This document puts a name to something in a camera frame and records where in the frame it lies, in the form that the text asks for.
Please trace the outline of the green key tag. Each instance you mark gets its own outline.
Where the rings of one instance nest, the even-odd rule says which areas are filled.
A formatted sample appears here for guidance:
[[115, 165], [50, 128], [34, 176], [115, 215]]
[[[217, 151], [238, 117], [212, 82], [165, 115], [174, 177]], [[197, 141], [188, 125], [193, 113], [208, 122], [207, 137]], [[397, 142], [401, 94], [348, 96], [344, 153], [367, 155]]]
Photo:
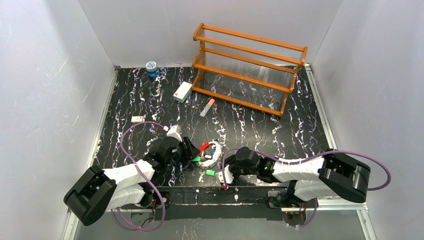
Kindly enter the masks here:
[[214, 176], [216, 174], [216, 172], [214, 170], [207, 169], [205, 171], [205, 174], [208, 175], [208, 176]]
[[196, 156], [194, 159], [191, 160], [192, 162], [201, 162], [202, 161], [202, 157], [201, 156]]

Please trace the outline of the orange capped tube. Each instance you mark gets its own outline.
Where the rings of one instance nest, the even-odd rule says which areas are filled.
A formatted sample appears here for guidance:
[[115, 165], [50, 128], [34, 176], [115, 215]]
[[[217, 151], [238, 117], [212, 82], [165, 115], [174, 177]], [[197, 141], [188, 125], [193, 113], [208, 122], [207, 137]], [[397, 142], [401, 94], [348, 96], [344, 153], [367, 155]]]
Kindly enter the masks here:
[[208, 101], [208, 103], [205, 105], [203, 110], [201, 111], [200, 117], [204, 118], [206, 116], [206, 114], [208, 113], [208, 111], [211, 109], [211, 107], [213, 106], [214, 103], [215, 103], [215, 100], [213, 98], [211, 98]]

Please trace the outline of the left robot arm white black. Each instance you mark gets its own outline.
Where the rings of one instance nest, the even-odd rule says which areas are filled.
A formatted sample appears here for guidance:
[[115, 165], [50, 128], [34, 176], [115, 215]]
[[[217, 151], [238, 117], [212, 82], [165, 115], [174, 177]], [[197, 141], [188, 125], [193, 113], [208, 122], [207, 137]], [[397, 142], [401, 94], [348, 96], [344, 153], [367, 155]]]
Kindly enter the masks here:
[[189, 162], [200, 154], [188, 137], [165, 137], [141, 160], [116, 168], [88, 168], [63, 198], [64, 204], [84, 226], [95, 223], [106, 212], [125, 205], [163, 205], [163, 193], [153, 183], [171, 164]]

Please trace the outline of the aluminium rail frame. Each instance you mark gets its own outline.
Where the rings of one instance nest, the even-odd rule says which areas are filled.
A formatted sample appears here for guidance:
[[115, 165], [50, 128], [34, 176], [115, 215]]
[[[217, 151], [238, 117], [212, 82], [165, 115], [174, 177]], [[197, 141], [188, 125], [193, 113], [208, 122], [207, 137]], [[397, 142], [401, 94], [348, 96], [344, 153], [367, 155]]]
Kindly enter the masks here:
[[[140, 160], [157, 147], [164, 133], [153, 122], [180, 125], [182, 133], [200, 147], [217, 140], [229, 154], [236, 147], [247, 146], [257, 151], [287, 159], [306, 158], [332, 147], [329, 128], [323, 122], [311, 87], [311, 69], [303, 67], [294, 82], [281, 117], [217, 99], [200, 117], [209, 97], [193, 92], [184, 103], [172, 95], [182, 82], [192, 83], [197, 76], [192, 67], [162, 67], [157, 78], [150, 78], [143, 68], [120, 68], [105, 112], [92, 165], [102, 169], [131, 163], [128, 151]], [[132, 116], [145, 121], [131, 123]], [[160, 191], [170, 192], [171, 209], [166, 217], [205, 218], [220, 213], [222, 218], [274, 219], [275, 213], [256, 199], [267, 191], [279, 190], [280, 183], [264, 183], [255, 176], [241, 176], [229, 190], [195, 163], [174, 163], [154, 179]]]

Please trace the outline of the metal key organizer ring red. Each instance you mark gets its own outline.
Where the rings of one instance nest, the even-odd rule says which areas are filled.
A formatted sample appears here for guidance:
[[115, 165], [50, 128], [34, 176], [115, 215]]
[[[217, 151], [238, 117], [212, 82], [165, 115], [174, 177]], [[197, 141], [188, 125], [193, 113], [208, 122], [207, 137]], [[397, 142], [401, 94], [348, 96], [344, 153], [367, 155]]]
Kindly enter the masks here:
[[217, 140], [205, 142], [199, 150], [200, 161], [197, 165], [202, 169], [214, 167], [223, 153], [223, 147]]

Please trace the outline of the small white card box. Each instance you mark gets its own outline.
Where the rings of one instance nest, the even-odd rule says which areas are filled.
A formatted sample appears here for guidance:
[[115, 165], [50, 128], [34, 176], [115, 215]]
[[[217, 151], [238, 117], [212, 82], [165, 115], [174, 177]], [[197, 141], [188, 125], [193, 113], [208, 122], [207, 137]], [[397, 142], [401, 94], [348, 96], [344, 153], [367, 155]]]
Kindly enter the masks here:
[[144, 121], [145, 121], [144, 116], [132, 116], [131, 117], [131, 123], [133, 123], [133, 124], [142, 123]]

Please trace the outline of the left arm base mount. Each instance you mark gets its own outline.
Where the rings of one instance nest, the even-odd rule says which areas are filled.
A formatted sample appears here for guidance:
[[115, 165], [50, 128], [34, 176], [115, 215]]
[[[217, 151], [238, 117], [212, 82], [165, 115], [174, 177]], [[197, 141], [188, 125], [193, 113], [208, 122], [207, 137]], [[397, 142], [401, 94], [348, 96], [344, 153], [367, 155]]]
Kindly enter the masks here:
[[160, 191], [161, 199], [153, 190], [144, 194], [141, 200], [134, 205], [142, 209], [158, 209], [162, 208], [162, 201], [164, 208], [168, 209], [170, 206], [171, 194], [168, 191]]

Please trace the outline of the black key tag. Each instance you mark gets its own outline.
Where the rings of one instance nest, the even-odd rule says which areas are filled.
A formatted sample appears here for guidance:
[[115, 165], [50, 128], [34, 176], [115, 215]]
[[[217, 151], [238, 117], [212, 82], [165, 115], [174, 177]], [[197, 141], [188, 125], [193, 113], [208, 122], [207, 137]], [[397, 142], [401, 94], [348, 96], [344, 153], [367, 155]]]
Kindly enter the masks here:
[[203, 157], [204, 157], [204, 159], [206, 159], [206, 160], [210, 160], [210, 159], [212, 159], [212, 158], [213, 158], [213, 156], [212, 156], [211, 154], [205, 154]]

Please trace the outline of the blue jar with lid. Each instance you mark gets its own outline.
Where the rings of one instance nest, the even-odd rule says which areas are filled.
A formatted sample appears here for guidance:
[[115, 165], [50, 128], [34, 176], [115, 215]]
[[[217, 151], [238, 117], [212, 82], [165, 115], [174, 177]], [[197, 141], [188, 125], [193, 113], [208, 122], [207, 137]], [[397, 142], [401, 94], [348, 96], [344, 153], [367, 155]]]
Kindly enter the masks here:
[[145, 69], [146, 69], [147, 75], [150, 78], [154, 79], [154, 78], [157, 78], [158, 77], [158, 75], [159, 75], [159, 68], [158, 68], [158, 65], [157, 65], [157, 63], [155, 61], [149, 61], [149, 62], [147, 62], [146, 65], [145, 65]]

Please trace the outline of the orange wooden shelf rack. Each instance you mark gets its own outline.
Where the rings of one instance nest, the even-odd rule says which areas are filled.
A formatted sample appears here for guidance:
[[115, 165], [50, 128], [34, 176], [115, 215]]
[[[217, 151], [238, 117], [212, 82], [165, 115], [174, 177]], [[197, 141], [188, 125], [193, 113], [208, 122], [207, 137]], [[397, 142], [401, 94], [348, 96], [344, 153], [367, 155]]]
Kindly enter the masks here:
[[308, 47], [200, 23], [192, 90], [281, 117]]

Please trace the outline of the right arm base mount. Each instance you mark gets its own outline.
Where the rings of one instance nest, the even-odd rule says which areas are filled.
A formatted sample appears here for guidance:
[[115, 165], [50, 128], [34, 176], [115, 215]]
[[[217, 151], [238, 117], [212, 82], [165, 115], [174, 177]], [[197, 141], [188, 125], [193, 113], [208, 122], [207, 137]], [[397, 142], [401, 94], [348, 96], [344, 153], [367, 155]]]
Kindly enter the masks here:
[[306, 223], [308, 203], [297, 198], [285, 189], [268, 191], [265, 197], [256, 200], [257, 203], [265, 204], [270, 209], [283, 210], [283, 221], [289, 226], [300, 226]]

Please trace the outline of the white red box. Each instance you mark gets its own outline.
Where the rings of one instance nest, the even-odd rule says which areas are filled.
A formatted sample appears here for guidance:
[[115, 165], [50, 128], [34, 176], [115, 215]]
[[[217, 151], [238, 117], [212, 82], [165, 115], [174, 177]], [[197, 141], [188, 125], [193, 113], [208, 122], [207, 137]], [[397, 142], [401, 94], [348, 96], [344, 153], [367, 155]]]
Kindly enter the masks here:
[[173, 94], [173, 99], [179, 103], [184, 103], [188, 96], [192, 92], [192, 84], [186, 81], [183, 81], [178, 89]]

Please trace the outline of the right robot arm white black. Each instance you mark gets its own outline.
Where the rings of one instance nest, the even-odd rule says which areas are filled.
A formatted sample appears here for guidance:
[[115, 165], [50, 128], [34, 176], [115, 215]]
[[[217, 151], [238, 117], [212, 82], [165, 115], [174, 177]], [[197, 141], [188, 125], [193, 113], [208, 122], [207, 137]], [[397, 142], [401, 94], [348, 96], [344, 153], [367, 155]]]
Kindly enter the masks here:
[[324, 197], [364, 203], [370, 174], [367, 164], [337, 150], [308, 159], [285, 160], [242, 147], [223, 159], [222, 169], [215, 177], [224, 189], [240, 176], [248, 175], [269, 184], [287, 183], [281, 191], [271, 191], [257, 200], [269, 208], [284, 208]]

